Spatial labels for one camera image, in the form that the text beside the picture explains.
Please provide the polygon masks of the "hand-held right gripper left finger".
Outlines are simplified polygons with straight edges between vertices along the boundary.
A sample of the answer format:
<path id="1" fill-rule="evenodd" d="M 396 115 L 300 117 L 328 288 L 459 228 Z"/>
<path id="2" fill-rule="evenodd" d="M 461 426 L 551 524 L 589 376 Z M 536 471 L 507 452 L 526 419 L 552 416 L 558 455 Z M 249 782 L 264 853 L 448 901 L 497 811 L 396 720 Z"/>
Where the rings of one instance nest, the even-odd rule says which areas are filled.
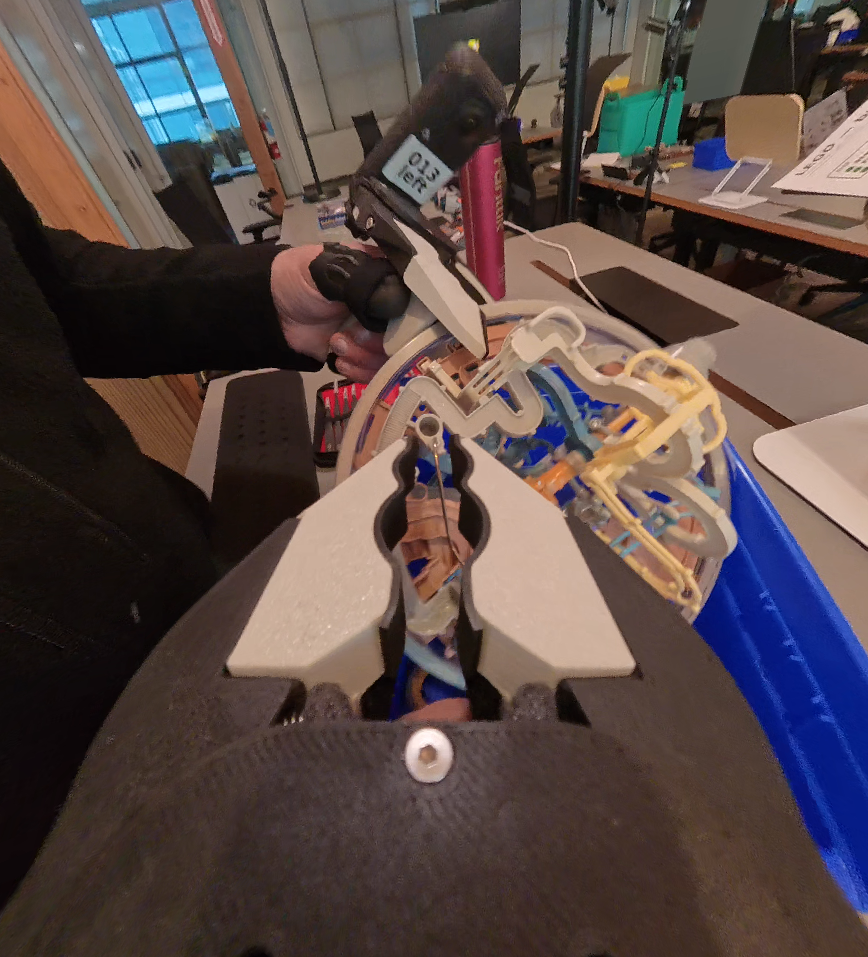
<path id="1" fill-rule="evenodd" d="M 404 657 L 400 559 L 414 441 L 396 440 L 306 509 L 226 661 L 234 677 L 337 686 L 369 720 L 391 717 Z"/>

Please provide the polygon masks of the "small blue plastic bin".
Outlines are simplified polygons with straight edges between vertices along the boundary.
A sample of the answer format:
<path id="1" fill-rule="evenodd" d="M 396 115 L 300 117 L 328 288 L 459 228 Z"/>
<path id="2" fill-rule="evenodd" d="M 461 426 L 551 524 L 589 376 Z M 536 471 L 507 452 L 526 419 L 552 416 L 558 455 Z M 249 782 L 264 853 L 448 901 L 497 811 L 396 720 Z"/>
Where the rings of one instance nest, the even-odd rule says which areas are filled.
<path id="1" fill-rule="evenodd" d="M 756 714 L 847 899 L 868 913 L 868 654 L 729 441 L 736 548 L 694 627 Z"/>

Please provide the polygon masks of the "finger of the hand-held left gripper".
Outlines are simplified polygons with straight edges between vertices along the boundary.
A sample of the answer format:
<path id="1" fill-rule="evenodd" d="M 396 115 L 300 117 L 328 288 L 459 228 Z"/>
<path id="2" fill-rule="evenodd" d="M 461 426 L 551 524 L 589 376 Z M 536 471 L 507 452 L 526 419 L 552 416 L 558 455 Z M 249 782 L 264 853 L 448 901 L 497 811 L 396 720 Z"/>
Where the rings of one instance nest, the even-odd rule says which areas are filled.
<path id="1" fill-rule="evenodd" d="M 457 301 L 463 293 L 479 307 L 492 304 L 492 295 L 461 257 L 440 255 L 440 266 L 451 279 L 440 278 L 440 296 L 446 302 Z"/>
<path id="2" fill-rule="evenodd" d="M 408 289 L 472 355 L 486 357 L 488 338 L 480 305 L 427 239 L 401 221 L 395 220 L 394 227 L 412 249 L 402 272 Z"/>

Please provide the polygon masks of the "plastic ball maze puzzle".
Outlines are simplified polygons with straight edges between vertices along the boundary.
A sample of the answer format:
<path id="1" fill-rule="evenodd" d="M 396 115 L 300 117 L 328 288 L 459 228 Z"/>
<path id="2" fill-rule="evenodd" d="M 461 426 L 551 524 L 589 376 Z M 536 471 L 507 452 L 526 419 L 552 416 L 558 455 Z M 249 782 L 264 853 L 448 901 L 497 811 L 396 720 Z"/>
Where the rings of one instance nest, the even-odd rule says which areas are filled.
<path id="1" fill-rule="evenodd" d="M 580 522 L 691 624 L 737 545 L 708 342 L 660 346 L 590 305 L 508 299 L 483 315 L 482 358 L 436 320 L 396 322 L 385 365 L 358 390 L 337 460 L 344 480 L 438 420 L 439 432 L 422 440 L 401 544 L 404 654 L 457 690 L 466 551 L 453 437 Z"/>

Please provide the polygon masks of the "black dotted wrist rest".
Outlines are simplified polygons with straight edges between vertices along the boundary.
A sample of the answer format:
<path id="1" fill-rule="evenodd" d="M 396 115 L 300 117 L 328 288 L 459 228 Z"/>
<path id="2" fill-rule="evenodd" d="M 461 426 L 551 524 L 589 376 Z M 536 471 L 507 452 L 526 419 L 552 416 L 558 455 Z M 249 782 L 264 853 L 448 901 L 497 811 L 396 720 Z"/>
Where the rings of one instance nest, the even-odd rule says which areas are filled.
<path id="1" fill-rule="evenodd" d="M 211 492 L 211 543 L 220 565 L 233 568 L 319 496 L 301 374 L 230 379 Z"/>

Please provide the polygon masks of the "person's black clothing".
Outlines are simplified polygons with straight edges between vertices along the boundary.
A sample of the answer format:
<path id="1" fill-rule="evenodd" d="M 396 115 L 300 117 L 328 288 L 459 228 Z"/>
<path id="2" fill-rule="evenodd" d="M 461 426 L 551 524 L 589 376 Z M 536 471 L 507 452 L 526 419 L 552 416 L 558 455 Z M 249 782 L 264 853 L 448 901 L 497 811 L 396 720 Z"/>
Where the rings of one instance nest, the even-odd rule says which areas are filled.
<path id="1" fill-rule="evenodd" d="M 0 160 L 0 909 L 112 702 L 214 578 L 194 494 L 74 365 L 43 226 Z"/>

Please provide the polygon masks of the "person's left hand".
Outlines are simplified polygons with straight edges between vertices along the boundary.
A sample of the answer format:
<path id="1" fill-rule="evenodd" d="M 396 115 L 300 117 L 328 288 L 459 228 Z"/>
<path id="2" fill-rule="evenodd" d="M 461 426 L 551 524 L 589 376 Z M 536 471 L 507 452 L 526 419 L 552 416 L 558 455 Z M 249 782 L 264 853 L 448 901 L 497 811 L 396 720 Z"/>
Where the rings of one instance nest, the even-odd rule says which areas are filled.
<path id="1" fill-rule="evenodd" d="M 383 336 L 363 328 L 346 305 L 318 291 L 309 268 L 322 252 L 322 244 L 308 244 L 273 259 L 271 291 L 284 339 L 316 368 L 332 355 L 339 375 L 366 384 L 387 362 Z"/>

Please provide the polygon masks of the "pink metal bottle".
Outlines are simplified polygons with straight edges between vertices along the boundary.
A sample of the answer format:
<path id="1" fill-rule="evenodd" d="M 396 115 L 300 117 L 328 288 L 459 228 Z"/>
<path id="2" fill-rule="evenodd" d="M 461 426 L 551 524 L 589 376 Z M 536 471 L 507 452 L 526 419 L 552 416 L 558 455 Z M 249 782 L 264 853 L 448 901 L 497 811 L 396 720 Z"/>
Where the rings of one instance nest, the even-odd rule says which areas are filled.
<path id="1" fill-rule="evenodd" d="M 499 138 L 480 146 L 460 170 L 466 267 L 495 300 L 506 293 L 505 168 Z"/>

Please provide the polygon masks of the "black desk mat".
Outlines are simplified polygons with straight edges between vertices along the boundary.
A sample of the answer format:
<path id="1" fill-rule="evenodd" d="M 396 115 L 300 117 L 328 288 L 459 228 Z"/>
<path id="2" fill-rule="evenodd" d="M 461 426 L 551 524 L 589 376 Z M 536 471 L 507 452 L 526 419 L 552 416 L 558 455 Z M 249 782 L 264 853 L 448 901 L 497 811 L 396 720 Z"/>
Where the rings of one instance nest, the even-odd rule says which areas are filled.
<path id="1" fill-rule="evenodd" d="M 738 323 L 714 309 L 623 267 L 597 271 L 571 280 L 571 289 L 584 286 L 605 311 L 622 319 L 660 345 L 704 338 Z"/>

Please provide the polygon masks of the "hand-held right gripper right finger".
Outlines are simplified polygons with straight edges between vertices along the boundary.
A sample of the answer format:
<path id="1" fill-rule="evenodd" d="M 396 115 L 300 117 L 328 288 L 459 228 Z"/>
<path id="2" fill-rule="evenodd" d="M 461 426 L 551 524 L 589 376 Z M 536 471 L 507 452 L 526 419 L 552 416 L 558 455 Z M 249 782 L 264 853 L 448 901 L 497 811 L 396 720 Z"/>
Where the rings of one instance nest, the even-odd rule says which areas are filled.
<path id="1" fill-rule="evenodd" d="M 454 631 L 476 720 L 526 685 L 628 677 L 636 662 L 568 520 L 469 438 L 451 438 L 464 562 Z"/>

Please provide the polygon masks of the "green storage crate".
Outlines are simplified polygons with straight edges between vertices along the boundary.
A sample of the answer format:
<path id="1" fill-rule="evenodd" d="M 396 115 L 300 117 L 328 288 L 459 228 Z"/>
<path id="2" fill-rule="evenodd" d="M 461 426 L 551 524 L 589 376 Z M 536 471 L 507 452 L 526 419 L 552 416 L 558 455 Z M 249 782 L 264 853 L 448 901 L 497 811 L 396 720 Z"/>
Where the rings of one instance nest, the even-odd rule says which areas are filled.
<path id="1" fill-rule="evenodd" d="M 671 87 L 671 93 L 665 114 L 662 145 L 671 146 L 676 143 L 684 106 L 681 77 L 665 81 L 659 89 L 645 92 L 607 92 L 600 109 L 595 151 L 617 153 L 619 157 L 626 158 L 653 148 L 668 87 Z"/>

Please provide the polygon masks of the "black monitor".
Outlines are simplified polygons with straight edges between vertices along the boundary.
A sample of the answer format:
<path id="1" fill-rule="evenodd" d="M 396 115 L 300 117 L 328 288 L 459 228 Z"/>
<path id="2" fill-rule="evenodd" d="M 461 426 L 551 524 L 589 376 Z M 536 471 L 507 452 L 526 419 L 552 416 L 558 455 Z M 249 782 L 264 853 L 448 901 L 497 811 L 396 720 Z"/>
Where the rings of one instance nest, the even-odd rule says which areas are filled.
<path id="1" fill-rule="evenodd" d="M 457 45 L 478 53 L 505 86 L 521 77 L 521 3 L 451 3 L 440 12 L 413 19 L 422 81 Z"/>

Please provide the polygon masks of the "red black tool kit case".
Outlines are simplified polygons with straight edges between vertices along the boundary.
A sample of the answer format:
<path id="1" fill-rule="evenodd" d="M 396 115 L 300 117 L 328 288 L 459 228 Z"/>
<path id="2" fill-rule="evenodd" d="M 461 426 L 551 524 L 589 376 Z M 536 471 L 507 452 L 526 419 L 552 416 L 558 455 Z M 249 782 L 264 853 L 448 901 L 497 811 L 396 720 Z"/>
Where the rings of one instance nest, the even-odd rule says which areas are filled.
<path id="1" fill-rule="evenodd" d="M 319 470 L 332 470 L 350 419 L 366 386 L 348 379 L 318 388 L 312 430 L 312 460 Z"/>

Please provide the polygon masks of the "person's left forearm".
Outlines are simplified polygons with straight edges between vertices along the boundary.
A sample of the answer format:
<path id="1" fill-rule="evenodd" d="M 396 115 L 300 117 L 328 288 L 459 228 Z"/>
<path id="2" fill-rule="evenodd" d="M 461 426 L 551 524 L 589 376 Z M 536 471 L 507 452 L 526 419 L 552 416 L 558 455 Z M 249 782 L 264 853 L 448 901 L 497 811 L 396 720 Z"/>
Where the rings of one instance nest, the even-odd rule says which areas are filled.
<path id="1" fill-rule="evenodd" d="M 148 378 L 209 369 L 316 371 L 289 346 L 272 267 L 288 248 L 131 249 L 43 226 L 40 282 L 86 378 Z"/>

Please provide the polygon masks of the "black tripod pole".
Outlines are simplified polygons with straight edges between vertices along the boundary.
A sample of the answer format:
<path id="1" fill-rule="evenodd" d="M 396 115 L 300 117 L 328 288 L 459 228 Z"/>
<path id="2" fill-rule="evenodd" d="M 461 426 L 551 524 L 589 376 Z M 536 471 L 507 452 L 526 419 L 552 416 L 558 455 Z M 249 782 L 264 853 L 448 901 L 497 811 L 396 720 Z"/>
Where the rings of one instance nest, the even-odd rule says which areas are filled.
<path id="1" fill-rule="evenodd" d="M 593 1 L 571 1 L 565 53 L 564 118 L 556 223 L 574 220 L 579 197 L 586 76 L 590 65 Z"/>

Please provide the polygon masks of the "small tan book stand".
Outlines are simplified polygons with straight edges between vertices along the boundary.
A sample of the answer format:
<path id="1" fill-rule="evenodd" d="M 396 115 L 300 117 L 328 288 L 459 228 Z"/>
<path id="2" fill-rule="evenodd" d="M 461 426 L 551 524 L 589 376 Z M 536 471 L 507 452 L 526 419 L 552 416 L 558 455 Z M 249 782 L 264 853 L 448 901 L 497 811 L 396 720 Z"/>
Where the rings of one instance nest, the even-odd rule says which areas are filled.
<path id="1" fill-rule="evenodd" d="M 740 95 L 725 108 L 725 150 L 730 167 L 699 203 L 739 211 L 768 202 L 763 181 L 800 159 L 804 104 L 798 94 Z"/>

